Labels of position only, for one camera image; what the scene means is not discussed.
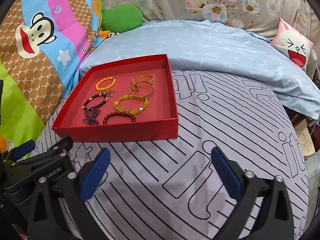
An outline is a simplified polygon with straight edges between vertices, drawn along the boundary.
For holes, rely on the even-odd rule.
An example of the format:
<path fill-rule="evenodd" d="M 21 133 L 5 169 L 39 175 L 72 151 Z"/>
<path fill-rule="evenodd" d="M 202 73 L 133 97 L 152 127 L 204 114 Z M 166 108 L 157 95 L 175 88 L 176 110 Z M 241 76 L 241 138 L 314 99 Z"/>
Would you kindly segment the dark beaded butterfly ornament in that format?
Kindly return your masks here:
<path fill-rule="evenodd" d="M 85 110 L 85 118 L 82 120 L 84 124 L 88 126 L 96 126 L 99 124 L 97 116 L 100 114 L 100 109 L 98 108 L 89 108 Z"/>

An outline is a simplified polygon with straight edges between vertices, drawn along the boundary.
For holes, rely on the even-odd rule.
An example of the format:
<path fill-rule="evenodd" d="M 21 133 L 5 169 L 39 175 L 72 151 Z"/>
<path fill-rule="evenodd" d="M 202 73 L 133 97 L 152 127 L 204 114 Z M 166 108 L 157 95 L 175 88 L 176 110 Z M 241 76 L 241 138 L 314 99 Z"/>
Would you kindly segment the grey floral bedsheet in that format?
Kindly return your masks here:
<path fill-rule="evenodd" d="M 307 0 L 101 0 L 103 10 L 129 4 L 146 21 L 210 20 L 274 38 L 280 19 L 313 42 L 319 52 L 319 19 Z"/>

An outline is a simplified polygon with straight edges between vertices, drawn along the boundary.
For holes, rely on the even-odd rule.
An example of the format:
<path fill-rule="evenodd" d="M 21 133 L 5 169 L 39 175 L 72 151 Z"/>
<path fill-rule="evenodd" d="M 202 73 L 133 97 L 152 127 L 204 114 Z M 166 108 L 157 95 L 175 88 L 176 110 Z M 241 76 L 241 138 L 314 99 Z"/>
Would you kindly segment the green plush cushion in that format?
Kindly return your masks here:
<path fill-rule="evenodd" d="M 113 33 L 124 33 L 143 23 L 142 12 L 133 5 L 124 4 L 103 11 L 101 26 Z"/>

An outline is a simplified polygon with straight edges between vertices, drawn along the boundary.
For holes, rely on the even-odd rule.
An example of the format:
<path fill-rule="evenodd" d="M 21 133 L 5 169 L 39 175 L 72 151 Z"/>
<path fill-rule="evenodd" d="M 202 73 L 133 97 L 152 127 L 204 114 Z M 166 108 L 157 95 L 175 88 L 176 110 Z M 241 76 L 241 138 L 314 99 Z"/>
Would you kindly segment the colourful monkey cartoon quilt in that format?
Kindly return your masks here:
<path fill-rule="evenodd" d="M 103 0 L 1 0 L 1 151 L 37 139 L 107 37 Z"/>

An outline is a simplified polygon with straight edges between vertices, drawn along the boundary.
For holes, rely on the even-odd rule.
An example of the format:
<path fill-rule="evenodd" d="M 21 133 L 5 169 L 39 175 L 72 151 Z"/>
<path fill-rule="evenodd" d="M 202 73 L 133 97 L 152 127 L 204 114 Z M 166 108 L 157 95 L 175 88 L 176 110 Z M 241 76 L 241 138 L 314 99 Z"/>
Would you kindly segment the red jewelry tray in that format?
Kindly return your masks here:
<path fill-rule="evenodd" d="M 135 98 L 134 83 L 155 86 L 150 98 Z M 82 120 L 100 109 L 99 124 Z M 176 139 L 178 113 L 170 64 L 165 54 L 134 57 L 92 67 L 63 104 L 52 130 L 74 142 L 134 142 Z"/>

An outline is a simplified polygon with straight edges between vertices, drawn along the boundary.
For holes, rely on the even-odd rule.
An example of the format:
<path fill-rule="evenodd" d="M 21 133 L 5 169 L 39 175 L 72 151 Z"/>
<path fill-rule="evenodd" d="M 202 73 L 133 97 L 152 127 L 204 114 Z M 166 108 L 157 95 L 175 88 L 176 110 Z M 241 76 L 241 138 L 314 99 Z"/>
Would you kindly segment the pink cartoon cat pillow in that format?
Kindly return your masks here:
<path fill-rule="evenodd" d="M 300 69 L 306 72 L 313 42 L 279 18 L 278 30 L 271 46 L 287 56 Z"/>

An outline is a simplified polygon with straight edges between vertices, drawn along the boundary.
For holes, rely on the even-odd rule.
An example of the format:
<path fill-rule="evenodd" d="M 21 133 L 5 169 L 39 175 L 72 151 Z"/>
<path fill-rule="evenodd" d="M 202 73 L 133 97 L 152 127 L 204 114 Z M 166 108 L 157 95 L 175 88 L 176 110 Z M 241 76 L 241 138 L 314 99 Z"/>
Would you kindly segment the thin gold bangle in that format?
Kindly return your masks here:
<path fill-rule="evenodd" d="M 134 83 L 130 88 L 130 93 L 135 98 L 150 98 L 153 96 L 155 86 L 148 81 L 140 81 Z"/>

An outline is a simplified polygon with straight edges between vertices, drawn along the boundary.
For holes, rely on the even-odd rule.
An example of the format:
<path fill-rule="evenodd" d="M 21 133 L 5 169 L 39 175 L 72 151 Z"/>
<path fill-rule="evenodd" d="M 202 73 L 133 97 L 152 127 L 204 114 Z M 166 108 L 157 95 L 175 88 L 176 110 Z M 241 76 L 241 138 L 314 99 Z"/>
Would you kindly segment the light blue quilt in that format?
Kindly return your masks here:
<path fill-rule="evenodd" d="M 281 103 L 319 118 L 319 89 L 263 36 L 204 21 L 152 21 L 105 39 L 81 64 L 91 67 L 146 55 L 165 54 L 172 69 L 223 72 L 263 82 Z"/>

